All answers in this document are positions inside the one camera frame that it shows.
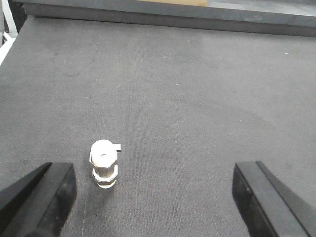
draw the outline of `white plastic part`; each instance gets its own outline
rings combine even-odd
[[[108,189],[116,183],[119,170],[117,159],[120,151],[120,144],[113,144],[108,140],[99,140],[92,145],[90,151],[92,177],[99,187]]]

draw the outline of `gray fabric surface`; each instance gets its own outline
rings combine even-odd
[[[245,237],[236,161],[316,206],[316,39],[29,17],[0,68],[0,188],[75,165],[62,237]],[[113,193],[89,149],[121,143]]]

